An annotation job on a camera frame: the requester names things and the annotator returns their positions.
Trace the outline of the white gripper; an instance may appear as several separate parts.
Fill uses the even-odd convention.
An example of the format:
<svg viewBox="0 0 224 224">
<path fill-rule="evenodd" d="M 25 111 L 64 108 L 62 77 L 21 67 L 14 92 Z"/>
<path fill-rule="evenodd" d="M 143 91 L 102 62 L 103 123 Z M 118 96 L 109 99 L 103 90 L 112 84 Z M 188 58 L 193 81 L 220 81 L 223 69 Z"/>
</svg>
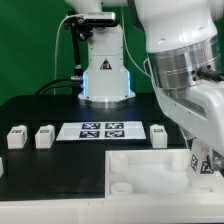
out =
<svg viewBox="0 0 224 224">
<path fill-rule="evenodd" d="M 224 169 L 224 82 L 202 80 L 185 90 L 183 98 L 168 97 L 154 86 L 162 112 L 204 144 L 213 149 L 215 171 Z"/>
</svg>

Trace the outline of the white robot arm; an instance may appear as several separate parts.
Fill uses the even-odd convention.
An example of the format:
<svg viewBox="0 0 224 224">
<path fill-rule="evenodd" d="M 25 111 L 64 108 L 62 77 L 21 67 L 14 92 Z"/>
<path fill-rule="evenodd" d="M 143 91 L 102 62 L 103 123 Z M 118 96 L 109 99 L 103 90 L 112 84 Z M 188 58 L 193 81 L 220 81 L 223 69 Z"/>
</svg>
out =
<svg viewBox="0 0 224 224">
<path fill-rule="evenodd" d="M 153 88 L 163 113 L 224 169 L 224 73 L 214 21 L 224 0 L 65 0 L 78 13 L 128 5 L 145 32 Z"/>
</svg>

